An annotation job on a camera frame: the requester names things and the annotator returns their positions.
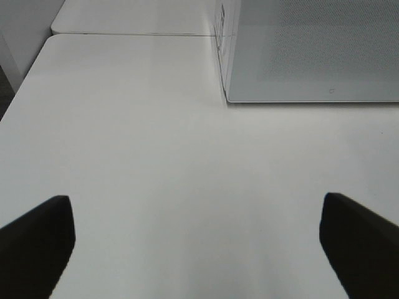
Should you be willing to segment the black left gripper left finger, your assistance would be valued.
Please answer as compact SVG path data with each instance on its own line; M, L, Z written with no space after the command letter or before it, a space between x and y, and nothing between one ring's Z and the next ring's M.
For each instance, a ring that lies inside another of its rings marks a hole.
M68 196L54 196L1 228L1 298L50 298L75 246Z

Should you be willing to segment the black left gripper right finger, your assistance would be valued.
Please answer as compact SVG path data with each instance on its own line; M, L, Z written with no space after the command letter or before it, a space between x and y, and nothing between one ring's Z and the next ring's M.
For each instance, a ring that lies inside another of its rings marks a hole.
M324 197L319 240L349 298L398 298L398 226L341 193Z

